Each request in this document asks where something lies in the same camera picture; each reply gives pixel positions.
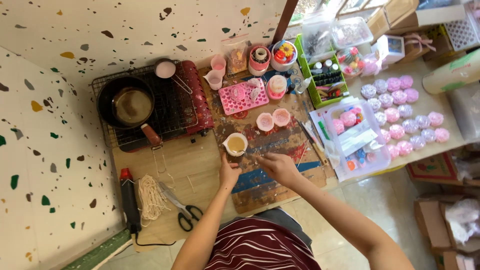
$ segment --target pink silicone mold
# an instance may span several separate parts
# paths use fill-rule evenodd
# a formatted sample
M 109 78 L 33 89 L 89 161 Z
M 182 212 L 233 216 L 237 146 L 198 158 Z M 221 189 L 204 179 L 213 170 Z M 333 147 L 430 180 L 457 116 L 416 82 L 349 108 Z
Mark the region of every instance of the pink silicone mold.
M 265 86 L 261 78 L 256 78 L 256 80 L 260 80 L 260 94 L 257 97 L 256 101 L 252 101 L 250 98 L 250 93 L 255 88 L 255 86 L 248 85 L 247 82 L 239 83 L 232 86 L 227 86 L 222 88 L 218 91 L 220 95 L 220 100 L 222 101 L 223 110 L 225 111 L 226 115 L 231 115 L 240 111 L 249 110 L 258 106 L 262 106 L 267 104 L 270 99 L 267 96 L 265 91 Z M 233 100 L 230 97 L 231 90 L 236 87 L 243 87 L 246 90 L 245 98 L 241 101 Z

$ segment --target white wall with colorful speckles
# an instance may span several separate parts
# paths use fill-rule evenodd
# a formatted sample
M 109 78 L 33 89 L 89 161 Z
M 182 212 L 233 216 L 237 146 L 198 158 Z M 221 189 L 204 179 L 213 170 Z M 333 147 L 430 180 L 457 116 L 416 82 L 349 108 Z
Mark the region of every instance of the white wall with colorful speckles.
M 286 2 L 1 0 L 0 46 L 92 91 L 94 78 L 160 57 L 205 67 L 234 35 L 270 44 Z
M 0 48 L 0 269 L 65 265 L 123 228 L 95 99 L 69 83 Z

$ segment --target maroon striped shirt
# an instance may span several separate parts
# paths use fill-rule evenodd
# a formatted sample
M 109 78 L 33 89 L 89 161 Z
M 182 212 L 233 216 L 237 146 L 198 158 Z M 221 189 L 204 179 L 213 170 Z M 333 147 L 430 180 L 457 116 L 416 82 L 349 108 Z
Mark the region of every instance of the maroon striped shirt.
M 218 231 L 207 270 L 321 270 L 294 233 L 273 222 L 245 218 Z

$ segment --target hand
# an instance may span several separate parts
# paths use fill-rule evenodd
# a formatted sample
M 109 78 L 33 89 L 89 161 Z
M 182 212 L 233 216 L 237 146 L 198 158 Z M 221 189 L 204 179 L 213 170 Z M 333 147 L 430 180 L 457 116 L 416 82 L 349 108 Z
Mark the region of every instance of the hand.
M 270 177 L 289 189 L 293 190 L 296 184 L 306 179 L 287 155 L 266 153 L 264 157 L 257 157 L 257 161 Z
M 241 169 L 238 168 L 238 163 L 229 163 L 227 155 L 222 153 L 222 166 L 218 173 L 220 174 L 220 188 L 232 191 L 241 174 Z

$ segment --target black-handled scissors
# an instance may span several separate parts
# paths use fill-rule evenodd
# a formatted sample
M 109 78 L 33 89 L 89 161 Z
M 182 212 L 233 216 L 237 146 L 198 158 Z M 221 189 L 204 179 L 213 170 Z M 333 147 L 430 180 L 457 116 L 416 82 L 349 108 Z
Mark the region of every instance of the black-handled scissors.
M 162 190 L 163 194 L 178 208 L 178 210 L 179 210 L 178 220 L 179 220 L 180 227 L 186 232 L 189 232 L 189 231 L 193 230 L 193 224 L 192 224 L 191 219 L 194 219 L 196 221 L 200 221 L 200 218 L 203 216 L 203 212 L 198 207 L 196 207 L 194 205 L 183 205 L 183 204 L 181 204 L 178 201 L 177 197 L 175 197 L 175 195 L 173 195 L 173 192 L 163 182 L 159 182 L 159 185 L 160 185 L 160 189 Z M 192 212 L 192 209 L 195 209 L 196 211 L 198 211 L 200 213 L 200 217 L 197 217 Z M 189 226 L 188 228 L 185 228 L 183 226 L 182 220 L 184 220 L 188 224 L 188 226 Z

